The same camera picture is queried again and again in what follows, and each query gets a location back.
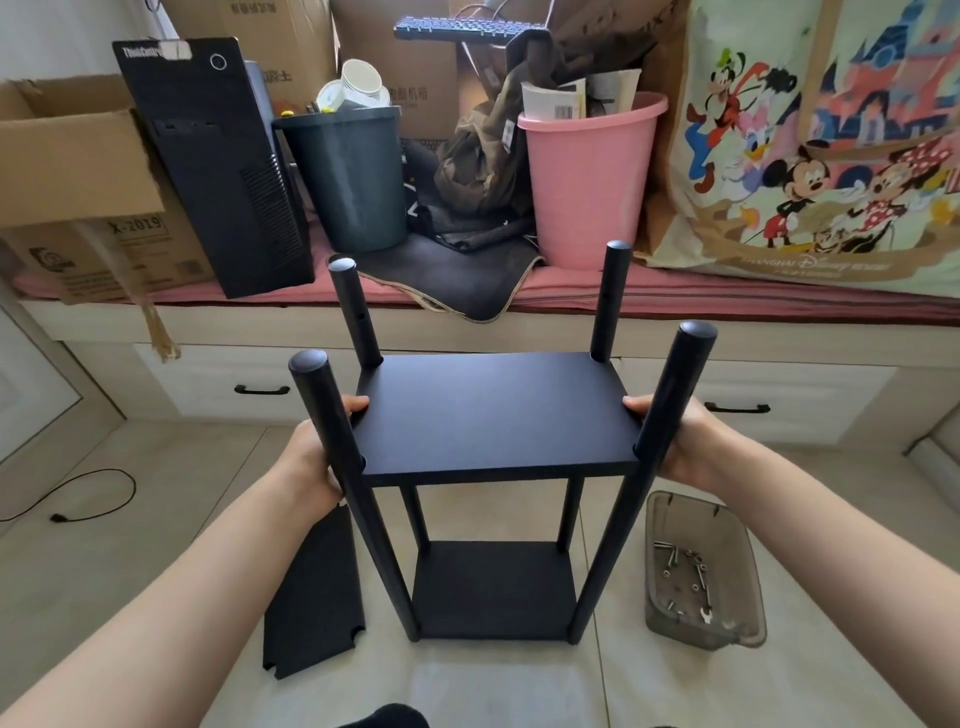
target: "dark gray trash bin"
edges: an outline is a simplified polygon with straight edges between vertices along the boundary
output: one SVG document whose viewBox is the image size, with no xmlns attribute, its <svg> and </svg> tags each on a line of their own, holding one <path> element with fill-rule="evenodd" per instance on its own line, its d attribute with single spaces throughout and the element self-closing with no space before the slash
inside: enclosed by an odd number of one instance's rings
<svg viewBox="0 0 960 728">
<path fill-rule="evenodd" d="M 338 253 L 383 250 L 406 238 L 399 116 L 399 107 L 385 107 L 274 120 Z"/>
</svg>

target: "paper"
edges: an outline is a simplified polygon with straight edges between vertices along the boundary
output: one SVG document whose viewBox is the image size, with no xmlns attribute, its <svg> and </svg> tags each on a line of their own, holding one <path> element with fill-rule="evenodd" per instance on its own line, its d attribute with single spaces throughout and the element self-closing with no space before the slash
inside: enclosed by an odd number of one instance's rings
<svg viewBox="0 0 960 728">
<path fill-rule="evenodd" d="M 609 116 L 634 107 L 636 85 L 640 69 L 610 73 L 594 73 L 587 76 L 587 104 L 590 116 Z"/>
<path fill-rule="evenodd" d="M 529 82 L 523 87 L 523 115 L 536 121 L 582 119 L 587 108 L 587 80 L 580 79 L 557 90 Z"/>
</svg>

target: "pink trash bin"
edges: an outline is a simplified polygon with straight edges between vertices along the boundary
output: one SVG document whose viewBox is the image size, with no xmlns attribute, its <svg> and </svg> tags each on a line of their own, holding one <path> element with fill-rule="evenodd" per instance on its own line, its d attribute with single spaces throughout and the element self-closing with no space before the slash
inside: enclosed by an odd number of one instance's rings
<svg viewBox="0 0 960 728">
<path fill-rule="evenodd" d="M 599 271 L 611 240 L 636 240 L 657 117 L 666 96 L 634 110 L 569 121 L 517 120 L 527 132 L 540 251 L 549 265 Z"/>
</svg>

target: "mickey mouse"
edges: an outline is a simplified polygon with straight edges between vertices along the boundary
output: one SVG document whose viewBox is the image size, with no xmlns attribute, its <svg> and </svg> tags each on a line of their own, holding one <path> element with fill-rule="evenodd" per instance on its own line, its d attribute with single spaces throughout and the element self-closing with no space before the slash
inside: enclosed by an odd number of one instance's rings
<svg viewBox="0 0 960 728">
<path fill-rule="evenodd" d="M 786 202 L 777 205 L 777 214 L 763 226 L 763 237 L 767 240 L 768 248 L 776 247 L 778 240 L 782 240 L 783 245 L 790 245 L 790 233 L 799 224 L 797 214 L 829 189 L 829 168 L 819 159 L 814 159 L 807 147 L 822 149 L 827 147 L 827 143 L 820 139 L 809 141 L 797 151 L 799 159 L 792 165 L 787 164 L 785 159 L 775 159 L 763 171 L 763 185 L 781 187 L 787 197 Z"/>
</svg>

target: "cardboard box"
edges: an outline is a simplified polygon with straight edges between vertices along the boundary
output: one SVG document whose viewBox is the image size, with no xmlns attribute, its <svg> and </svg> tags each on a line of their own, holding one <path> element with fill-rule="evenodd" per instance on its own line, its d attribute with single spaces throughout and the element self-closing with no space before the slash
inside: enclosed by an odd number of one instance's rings
<svg viewBox="0 0 960 728">
<path fill-rule="evenodd" d="M 362 59 L 380 72 L 393 104 L 403 109 L 400 135 L 428 143 L 453 136 L 458 119 L 454 43 L 397 40 L 404 15 L 447 17 L 448 0 L 331 0 L 340 60 Z"/>
<path fill-rule="evenodd" d="M 180 37 L 235 36 L 263 69 L 274 113 L 303 113 L 337 78 L 326 0 L 163 0 Z"/>
<path fill-rule="evenodd" d="M 213 278 L 131 105 L 119 76 L 0 85 L 0 236 L 66 303 Z"/>
</svg>

